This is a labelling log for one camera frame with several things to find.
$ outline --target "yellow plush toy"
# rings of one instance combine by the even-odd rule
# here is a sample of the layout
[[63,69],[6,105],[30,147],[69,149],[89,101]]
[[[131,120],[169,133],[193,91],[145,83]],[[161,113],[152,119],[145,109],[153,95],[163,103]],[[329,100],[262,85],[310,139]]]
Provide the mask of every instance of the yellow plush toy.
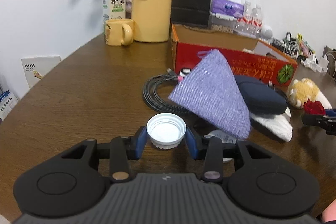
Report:
[[288,102],[297,108],[303,108],[308,99],[312,102],[320,101],[325,109],[332,108],[328,99],[309,78],[303,78],[301,81],[295,79],[288,87],[287,96]]

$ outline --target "mug handle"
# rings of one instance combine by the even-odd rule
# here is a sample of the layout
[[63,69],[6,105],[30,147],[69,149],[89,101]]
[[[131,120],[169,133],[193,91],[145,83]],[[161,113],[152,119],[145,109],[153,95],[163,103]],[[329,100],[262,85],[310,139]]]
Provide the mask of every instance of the mug handle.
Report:
[[127,46],[132,44],[133,42],[133,31],[130,25],[124,23],[122,25],[123,31],[124,31],[124,39],[121,41],[121,44],[123,46]]

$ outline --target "purple tissue package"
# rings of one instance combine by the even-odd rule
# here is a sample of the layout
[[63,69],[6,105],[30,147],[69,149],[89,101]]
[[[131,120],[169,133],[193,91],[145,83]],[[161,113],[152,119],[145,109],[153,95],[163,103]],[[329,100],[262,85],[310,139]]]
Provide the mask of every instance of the purple tissue package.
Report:
[[244,5],[229,0],[212,0],[211,12],[242,18]]

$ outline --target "red cardboard box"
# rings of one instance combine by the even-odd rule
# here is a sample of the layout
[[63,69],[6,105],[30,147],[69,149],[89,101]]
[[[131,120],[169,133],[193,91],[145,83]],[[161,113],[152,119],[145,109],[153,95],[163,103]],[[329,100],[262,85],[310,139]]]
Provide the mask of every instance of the red cardboard box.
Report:
[[288,86],[297,68],[295,60],[257,39],[177,24],[172,25],[171,48],[177,74],[182,68],[193,69],[214,48],[225,56],[234,75],[252,76],[267,84]]

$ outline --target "white box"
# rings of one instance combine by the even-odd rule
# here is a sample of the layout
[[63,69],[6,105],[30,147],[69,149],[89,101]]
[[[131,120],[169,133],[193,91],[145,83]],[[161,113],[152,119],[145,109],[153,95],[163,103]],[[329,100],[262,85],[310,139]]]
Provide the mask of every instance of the white box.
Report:
[[41,80],[50,70],[61,62],[59,56],[33,57],[21,59],[26,79],[31,89]]
[[103,0],[104,32],[105,22],[109,19],[125,18],[126,0]]

